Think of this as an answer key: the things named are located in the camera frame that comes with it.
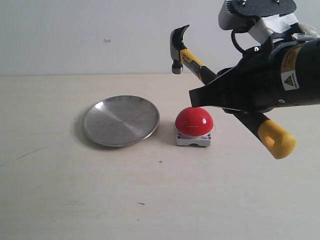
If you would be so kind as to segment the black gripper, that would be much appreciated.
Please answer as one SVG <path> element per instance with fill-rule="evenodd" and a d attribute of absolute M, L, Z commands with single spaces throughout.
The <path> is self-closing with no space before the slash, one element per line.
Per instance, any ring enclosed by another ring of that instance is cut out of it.
<path fill-rule="evenodd" d="M 320 104 L 320 40 L 262 45 L 263 86 L 250 83 L 236 66 L 191 89 L 192 107 L 216 107 L 226 112 L 266 113 L 269 108 Z"/>

